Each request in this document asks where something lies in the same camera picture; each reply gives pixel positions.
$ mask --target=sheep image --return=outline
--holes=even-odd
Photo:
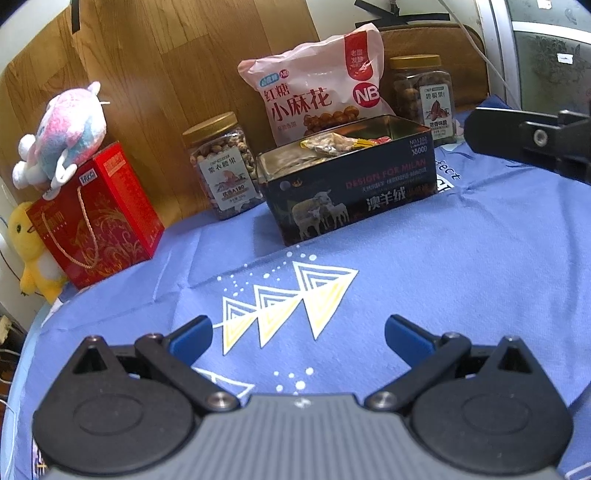
[[[320,235],[320,222],[323,223],[325,228],[327,227],[324,212],[330,212],[330,208],[333,207],[329,193],[330,190],[328,192],[318,192],[311,199],[297,203],[291,209],[294,222],[300,229],[300,239],[305,240],[310,237],[308,232],[310,227],[313,227],[316,233]]]
[[[334,205],[329,207],[330,216],[335,223],[335,228],[337,228],[337,220],[340,221],[340,225],[344,226],[345,223],[349,222],[349,212],[347,211],[347,207],[344,203],[339,203],[338,205]]]

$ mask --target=red gift box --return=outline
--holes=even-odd
[[[118,142],[46,196],[27,215],[77,288],[152,258],[164,232]]]

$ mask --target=plush toy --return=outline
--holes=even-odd
[[[37,135],[25,135],[18,146],[21,161],[12,171],[18,189],[29,185],[53,190],[70,180],[78,166],[99,149],[106,121],[97,95],[100,83],[66,90],[52,98]]]
[[[51,305],[67,283],[67,277],[27,216],[31,205],[31,202],[24,202],[11,213],[8,219],[8,236],[25,264],[21,277],[23,295],[32,295],[38,289]]]

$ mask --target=gold jar lid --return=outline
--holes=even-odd
[[[237,124],[238,119],[234,112],[222,113],[221,115],[214,116],[209,120],[205,120],[204,122],[189,128],[183,133],[183,141],[187,147],[199,143],[205,143],[207,140],[212,140],[225,131],[230,130]]]
[[[441,57],[439,55],[407,55],[392,57],[389,63],[392,70],[428,69],[440,67]]]

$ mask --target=jar label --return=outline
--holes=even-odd
[[[431,128],[433,140],[453,136],[452,101],[446,83],[420,87],[425,125]]]
[[[240,206],[256,197],[255,186],[238,147],[207,157],[199,162],[199,167],[219,210]]]

